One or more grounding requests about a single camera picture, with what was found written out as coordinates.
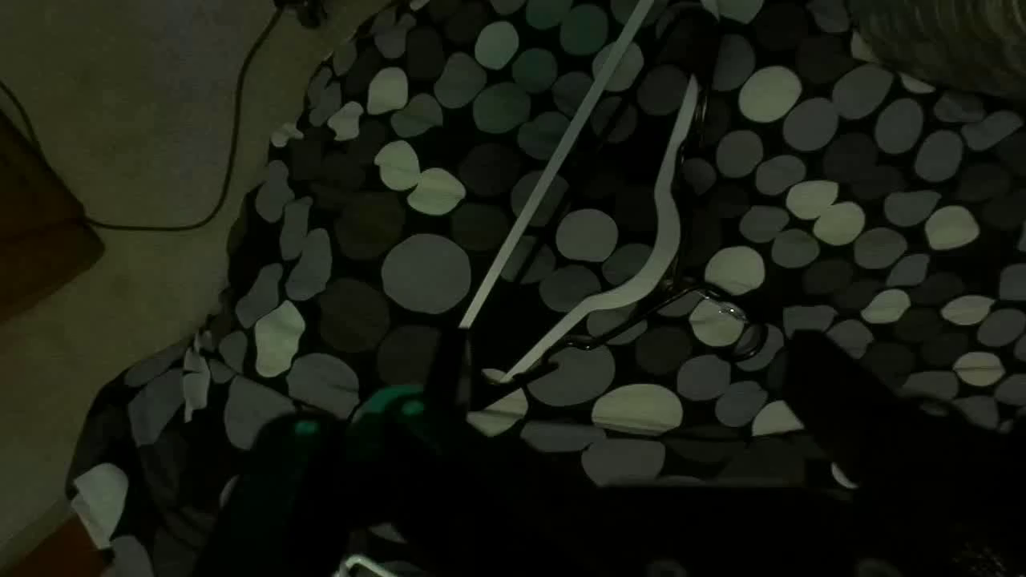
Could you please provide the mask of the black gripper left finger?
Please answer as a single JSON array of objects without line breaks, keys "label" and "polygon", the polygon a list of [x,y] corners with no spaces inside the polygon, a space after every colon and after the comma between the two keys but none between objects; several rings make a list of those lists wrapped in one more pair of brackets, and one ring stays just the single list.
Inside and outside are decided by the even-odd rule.
[{"label": "black gripper left finger", "polygon": [[216,517],[196,577],[332,577],[342,553],[323,488],[332,442],[328,417],[266,423]]}]

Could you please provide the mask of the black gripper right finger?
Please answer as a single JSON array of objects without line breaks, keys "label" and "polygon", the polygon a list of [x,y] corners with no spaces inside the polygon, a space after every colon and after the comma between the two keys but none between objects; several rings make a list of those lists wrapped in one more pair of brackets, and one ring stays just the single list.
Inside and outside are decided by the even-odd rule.
[{"label": "black gripper right finger", "polygon": [[1026,577],[1024,423],[902,396],[828,333],[796,333],[787,403],[857,483],[857,525],[902,577]]}]

